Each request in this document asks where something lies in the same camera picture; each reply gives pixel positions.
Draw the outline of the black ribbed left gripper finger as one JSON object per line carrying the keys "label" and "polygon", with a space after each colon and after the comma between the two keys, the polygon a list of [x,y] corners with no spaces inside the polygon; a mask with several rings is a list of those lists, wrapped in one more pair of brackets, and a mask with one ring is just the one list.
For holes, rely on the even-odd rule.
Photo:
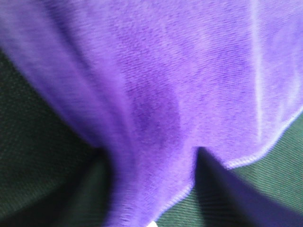
{"label": "black ribbed left gripper finger", "polygon": [[195,189],[207,227],[301,227],[302,214],[260,194],[198,148]]}

